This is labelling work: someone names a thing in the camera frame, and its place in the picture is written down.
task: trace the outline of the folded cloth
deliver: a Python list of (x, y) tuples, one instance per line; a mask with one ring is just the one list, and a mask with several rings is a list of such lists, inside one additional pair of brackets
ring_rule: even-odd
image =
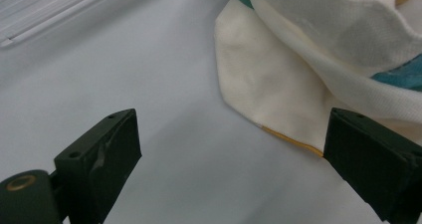
[(422, 93), (371, 78), (422, 53), (413, 20), (394, 0), (230, 0), (215, 27), (223, 98), (319, 155), (332, 107), (422, 144)]

